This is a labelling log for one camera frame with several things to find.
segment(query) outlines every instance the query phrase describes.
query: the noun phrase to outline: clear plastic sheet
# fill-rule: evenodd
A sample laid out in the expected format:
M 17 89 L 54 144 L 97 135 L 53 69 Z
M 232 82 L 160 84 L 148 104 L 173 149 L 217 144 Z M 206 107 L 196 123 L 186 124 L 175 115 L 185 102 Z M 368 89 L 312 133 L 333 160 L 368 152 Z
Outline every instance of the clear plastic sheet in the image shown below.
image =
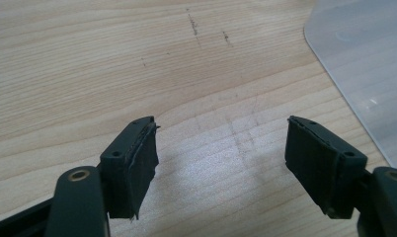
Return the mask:
M 397 168 L 397 0 L 318 0 L 309 45 Z

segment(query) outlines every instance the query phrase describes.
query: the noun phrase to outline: wood grain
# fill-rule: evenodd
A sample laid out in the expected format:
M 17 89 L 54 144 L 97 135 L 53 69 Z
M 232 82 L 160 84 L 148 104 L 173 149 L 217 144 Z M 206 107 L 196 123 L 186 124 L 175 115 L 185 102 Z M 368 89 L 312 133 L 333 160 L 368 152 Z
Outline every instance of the wood grain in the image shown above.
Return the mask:
M 291 115 L 385 165 L 305 42 L 314 3 L 0 1 L 0 220 L 152 115 L 157 175 L 113 236 L 356 236 L 284 165 Z

